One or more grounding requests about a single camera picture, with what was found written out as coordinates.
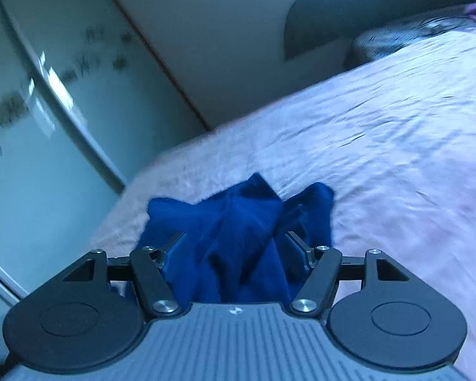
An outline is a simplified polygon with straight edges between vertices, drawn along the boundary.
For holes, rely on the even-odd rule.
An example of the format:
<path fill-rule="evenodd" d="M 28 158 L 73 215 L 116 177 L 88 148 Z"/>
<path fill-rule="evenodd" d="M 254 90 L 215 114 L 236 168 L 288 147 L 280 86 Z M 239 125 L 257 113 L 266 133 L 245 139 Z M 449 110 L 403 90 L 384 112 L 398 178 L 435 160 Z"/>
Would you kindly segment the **dark blue knit sweater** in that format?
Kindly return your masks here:
<path fill-rule="evenodd" d="M 153 198 L 138 247 L 167 251 L 162 274 L 182 308 L 191 303 L 289 305 L 308 277 L 302 251 L 331 246 L 334 191 L 316 182 L 282 200 L 258 173 L 197 204 Z"/>

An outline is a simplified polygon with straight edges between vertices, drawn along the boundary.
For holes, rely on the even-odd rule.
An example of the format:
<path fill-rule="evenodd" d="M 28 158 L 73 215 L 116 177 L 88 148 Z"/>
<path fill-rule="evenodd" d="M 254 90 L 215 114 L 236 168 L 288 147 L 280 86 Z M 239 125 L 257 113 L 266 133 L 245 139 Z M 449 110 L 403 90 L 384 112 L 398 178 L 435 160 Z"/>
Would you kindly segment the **beige wrinkled bed sheet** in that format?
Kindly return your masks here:
<path fill-rule="evenodd" d="M 476 380 L 476 29 L 422 40 L 152 160 L 93 234 L 123 256 L 154 197 L 196 203 L 260 173 L 288 198 L 334 190 L 348 256 L 383 250 L 460 308 L 458 369 Z"/>

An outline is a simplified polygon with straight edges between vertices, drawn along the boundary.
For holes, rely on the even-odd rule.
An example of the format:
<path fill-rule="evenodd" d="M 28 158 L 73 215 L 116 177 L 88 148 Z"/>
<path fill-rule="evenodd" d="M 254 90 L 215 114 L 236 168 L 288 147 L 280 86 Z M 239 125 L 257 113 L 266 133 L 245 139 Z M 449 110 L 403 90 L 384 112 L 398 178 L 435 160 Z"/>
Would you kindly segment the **glass sliding wardrobe door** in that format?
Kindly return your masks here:
<path fill-rule="evenodd" d="M 137 172 L 204 131 L 115 0 L 0 0 L 0 286 L 69 265 Z"/>

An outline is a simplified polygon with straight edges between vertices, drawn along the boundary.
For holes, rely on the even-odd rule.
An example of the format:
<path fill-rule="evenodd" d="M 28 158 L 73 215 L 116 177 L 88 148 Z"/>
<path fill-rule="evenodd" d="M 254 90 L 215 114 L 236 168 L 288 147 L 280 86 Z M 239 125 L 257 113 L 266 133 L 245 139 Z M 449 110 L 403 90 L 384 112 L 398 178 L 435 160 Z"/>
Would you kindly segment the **patterned pillow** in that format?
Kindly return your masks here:
<path fill-rule="evenodd" d="M 385 58 L 413 43 L 453 30 L 476 29 L 476 22 L 464 14 L 464 6 L 420 13 L 370 29 L 356 37 L 347 52 L 344 67 L 352 70 Z"/>

